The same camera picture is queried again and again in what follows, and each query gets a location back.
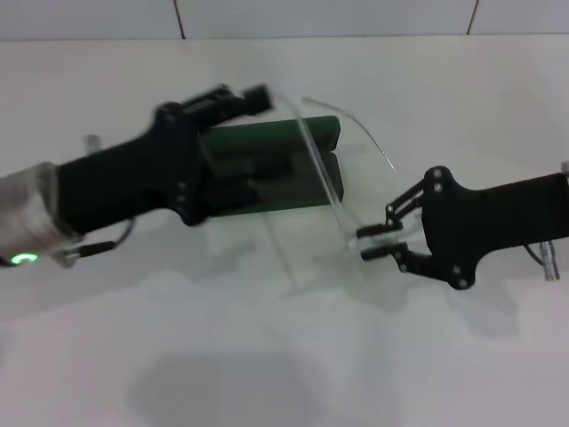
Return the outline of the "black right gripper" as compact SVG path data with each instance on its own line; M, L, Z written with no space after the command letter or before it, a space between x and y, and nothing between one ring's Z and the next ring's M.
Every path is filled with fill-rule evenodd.
M357 229L358 238L425 235L430 254L406 243L365 249L365 262L391 256L402 273L436 278L455 289L476 282L488 254L568 236L568 180L562 173L490 189L467 189L443 166L385 206L383 222Z

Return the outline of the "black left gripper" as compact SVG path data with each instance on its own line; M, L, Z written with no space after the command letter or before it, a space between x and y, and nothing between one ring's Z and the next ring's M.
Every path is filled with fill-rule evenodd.
M197 130L271 109L266 85L239 95L220 85L181 105L163 105L134 140L59 166L59 217L84 235L159 209L196 226L208 212L227 214L256 204L260 197L251 180L219 178L206 184L205 205L207 167Z

